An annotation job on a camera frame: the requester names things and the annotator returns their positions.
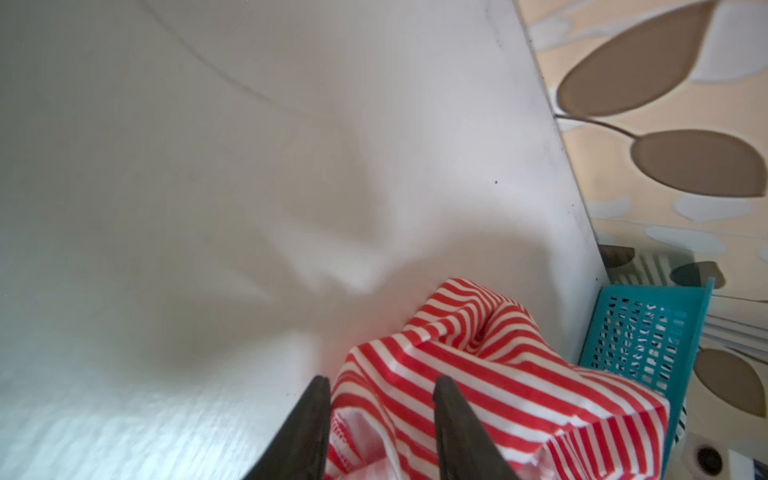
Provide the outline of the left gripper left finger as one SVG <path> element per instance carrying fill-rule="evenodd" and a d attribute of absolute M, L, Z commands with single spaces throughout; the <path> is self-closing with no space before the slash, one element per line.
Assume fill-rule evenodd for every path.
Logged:
<path fill-rule="evenodd" d="M 323 479 L 330 421 L 330 381 L 317 375 L 244 479 Z"/>

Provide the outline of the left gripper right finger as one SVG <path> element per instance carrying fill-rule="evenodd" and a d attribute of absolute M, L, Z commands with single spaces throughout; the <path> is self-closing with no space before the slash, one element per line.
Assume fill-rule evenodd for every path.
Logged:
<path fill-rule="evenodd" d="M 433 401 L 440 479 L 518 479 L 453 379 L 437 378 Z"/>

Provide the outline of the striped red white tank top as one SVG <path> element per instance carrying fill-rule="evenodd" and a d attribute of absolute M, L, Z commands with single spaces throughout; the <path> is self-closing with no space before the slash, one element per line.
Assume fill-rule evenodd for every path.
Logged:
<path fill-rule="evenodd" d="M 435 479 L 433 391 L 451 378 L 523 478 L 658 479 L 669 404 L 562 359 L 518 302 L 444 282 L 399 332 L 354 347 L 332 389 L 328 479 Z"/>

